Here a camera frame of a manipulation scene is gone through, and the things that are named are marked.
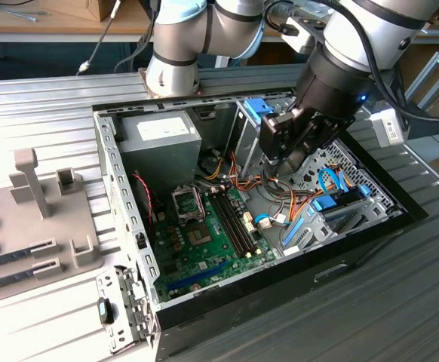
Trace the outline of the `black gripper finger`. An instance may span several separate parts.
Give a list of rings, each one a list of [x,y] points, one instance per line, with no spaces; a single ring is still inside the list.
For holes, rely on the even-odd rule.
[[[336,119],[316,115],[311,120],[312,127],[304,139],[304,150],[313,153],[317,149],[325,149],[354,121],[354,116]]]
[[[282,115],[262,117],[261,150],[271,166],[300,166],[306,158],[304,139],[310,129],[310,111],[293,108]]]

